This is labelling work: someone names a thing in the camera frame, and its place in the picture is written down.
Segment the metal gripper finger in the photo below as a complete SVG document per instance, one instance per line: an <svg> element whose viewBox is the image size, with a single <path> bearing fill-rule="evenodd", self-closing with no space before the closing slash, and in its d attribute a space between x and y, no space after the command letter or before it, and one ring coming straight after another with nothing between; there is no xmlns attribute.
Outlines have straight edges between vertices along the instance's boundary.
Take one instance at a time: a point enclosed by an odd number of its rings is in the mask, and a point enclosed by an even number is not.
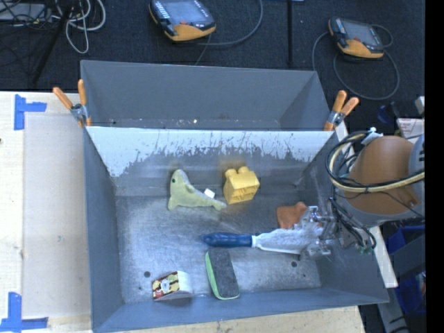
<svg viewBox="0 0 444 333"><path fill-rule="evenodd" d="M330 256L332 251L330 250L327 243L323 241L315 241L308 244L302 249L300 257L301 258L322 258Z"/></svg>
<svg viewBox="0 0 444 333"><path fill-rule="evenodd" d="M301 226L323 226L326 217L320 212L317 206L309 206L301 216Z"/></svg>

